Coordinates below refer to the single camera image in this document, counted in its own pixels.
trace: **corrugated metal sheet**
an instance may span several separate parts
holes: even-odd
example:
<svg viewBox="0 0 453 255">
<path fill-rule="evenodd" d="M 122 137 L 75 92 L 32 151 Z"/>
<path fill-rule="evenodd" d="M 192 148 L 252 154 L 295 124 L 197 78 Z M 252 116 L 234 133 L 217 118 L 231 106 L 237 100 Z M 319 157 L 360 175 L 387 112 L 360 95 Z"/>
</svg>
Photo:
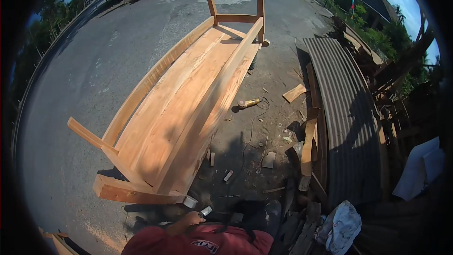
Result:
<svg viewBox="0 0 453 255">
<path fill-rule="evenodd" d="M 329 200 L 353 205 L 381 197 L 379 138 L 372 102 L 353 61 L 332 38 L 307 38 L 318 79 L 329 145 Z"/>
</svg>

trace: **wooden frame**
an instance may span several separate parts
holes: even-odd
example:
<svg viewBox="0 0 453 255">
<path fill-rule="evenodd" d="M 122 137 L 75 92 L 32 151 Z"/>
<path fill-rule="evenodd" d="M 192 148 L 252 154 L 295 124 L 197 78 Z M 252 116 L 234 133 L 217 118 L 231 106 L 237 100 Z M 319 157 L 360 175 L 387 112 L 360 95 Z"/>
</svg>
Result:
<svg viewBox="0 0 453 255">
<path fill-rule="evenodd" d="M 217 14 L 214 0 L 207 2 L 211 16 L 143 77 L 102 139 L 70 117 L 68 127 L 101 149 L 128 180 L 97 174 L 93 189 L 98 197 L 185 203 L 246 71 L 258 50 L 269 45 L 264 39 L 264 0 L 258 0 L 257 15 Z M 244 34 L 221 22 L 253 26 Z"/>
</svg>

